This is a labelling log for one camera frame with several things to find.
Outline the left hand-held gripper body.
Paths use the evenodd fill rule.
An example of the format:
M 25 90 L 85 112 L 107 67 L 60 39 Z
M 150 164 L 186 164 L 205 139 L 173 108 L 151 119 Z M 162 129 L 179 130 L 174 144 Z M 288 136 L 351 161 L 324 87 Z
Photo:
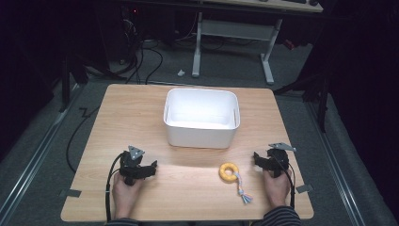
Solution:
M 124 183 L 132 186 L 136 180 L 145 179 L 151 176 L 151 168 L 141 167 L 140 163 L 145 152 L 132 146 L 122 153 L 120 159 L 120 175 L 124 178 Z

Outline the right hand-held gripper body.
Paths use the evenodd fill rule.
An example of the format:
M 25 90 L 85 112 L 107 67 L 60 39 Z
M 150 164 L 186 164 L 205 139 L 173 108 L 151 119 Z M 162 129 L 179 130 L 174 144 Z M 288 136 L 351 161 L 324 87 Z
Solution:
M 271 162 L 270 170 L 273 171 L 273 177 L 277 178 L 290 167 L 287 152 L 295 152 L 296 148 L 283 142 L 269 144 L 269 147 L 267 156 Z

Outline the person's right hand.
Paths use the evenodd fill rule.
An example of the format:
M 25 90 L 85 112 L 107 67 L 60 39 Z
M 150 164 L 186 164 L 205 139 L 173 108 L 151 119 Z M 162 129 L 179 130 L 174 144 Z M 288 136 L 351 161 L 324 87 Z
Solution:
M 290 171 L 288 171 L 288 174 L 276 178 L 271 176 L 270 171 L 263 171 L 265 197 L 272 209 L 286 206 L 286 199 L 291 190 L 290 178 Z

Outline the person's left hand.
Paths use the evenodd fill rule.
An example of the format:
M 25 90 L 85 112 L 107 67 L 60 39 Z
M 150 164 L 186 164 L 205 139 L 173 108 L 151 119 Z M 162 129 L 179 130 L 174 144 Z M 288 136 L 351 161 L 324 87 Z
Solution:
M 114 219 L 131 216 L 143 184 L 144 180 L 139 179 L 132 186 L 128 186 L 124 183 L 124 177 L 119 172 L 114 175 L 112 188 L 115 204 Z

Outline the white plastic bin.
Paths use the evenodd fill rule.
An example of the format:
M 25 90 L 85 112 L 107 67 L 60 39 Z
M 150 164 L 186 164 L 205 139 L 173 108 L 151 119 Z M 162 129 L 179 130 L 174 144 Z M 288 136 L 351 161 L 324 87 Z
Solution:
M 240 126 L 238 98 L 220 89 L 171 89 L 163 119 L 172 146 L 226 149 Z

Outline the black metal stand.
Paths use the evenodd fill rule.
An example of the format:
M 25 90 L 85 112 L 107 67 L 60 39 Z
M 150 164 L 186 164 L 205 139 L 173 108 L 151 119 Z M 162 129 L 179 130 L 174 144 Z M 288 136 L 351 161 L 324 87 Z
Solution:
M 318 102 L 316 122 L 319 129 L 325 133 L 325 119 L 327 112 L 327 97 L 329 87 L 329 76 L 322 74 L 311 75 L 306 78 L 299 78 L 295 82 L 274 90 L 275 95 L 281 95 L 289 90 L 303 90 L 302 100 L 304 102 Z
M 74 81 L 79 85 L 85 85 L 88 82 L 85 62 L 79 55 L 66 55 L 61 61 L 61 112 L 67 109 L 72 99 L 71 77 L 73 77 Z

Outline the white-legged wooden desk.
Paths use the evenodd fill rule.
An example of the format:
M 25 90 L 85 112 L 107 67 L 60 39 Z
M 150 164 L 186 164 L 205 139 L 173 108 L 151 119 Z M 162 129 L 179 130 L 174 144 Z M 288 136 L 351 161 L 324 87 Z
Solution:
M 239 7 L 252 9 L 267 9 L 272 12 L 305 13 L 311 15 L 323 12 L 318 0 L 197 0 L 200 7 Z M 266 41 L 268 46 L 260 54 L 265 81 L 268 85 L 274 84 L 274 77 L 270 69 L 269 58 L 278 37 L 283 19 L 279 16 L 272 23 L 255 24 L 244 22 L 229 22 L 225 19 L 203 19 L 202 10 L 198 13 L 196 49 L 193 57 L 192 76 L 200 76 L 201 38 L 216 36 L 242 40 Z

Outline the metal floor rail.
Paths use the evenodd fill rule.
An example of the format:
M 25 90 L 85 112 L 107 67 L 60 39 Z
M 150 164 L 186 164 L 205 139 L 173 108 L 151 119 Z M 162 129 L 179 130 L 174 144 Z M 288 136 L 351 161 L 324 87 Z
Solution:
M 314 106 L 314 104 L 308 103 L 305 103 L 305 107 L 311 117 L 312 124 L 317 131 L 318 137 L 322 142 L 323 150 L 327 158 L 327 164 L 330 168 L 334 183 L 338 189 L 344 208 L 350 218 L 352 226 L 365 226 L 364 218 L 359 210 L 352 189 L 345 180 L 343 171 L 338 163 L 338 160 L 333 152 L 331 143 L 327 137 L 327 133 L 323 132 L 319 125 L 319 122 L 317 120 L 316 107 Z
M 0 163 L 0 226 L 8 224 L 48 154 L 71 105 L 84 87 L 73 85 L 70 102 L 63 105 L 61 87 L 57 86 L 56 97 L 34 117 Z

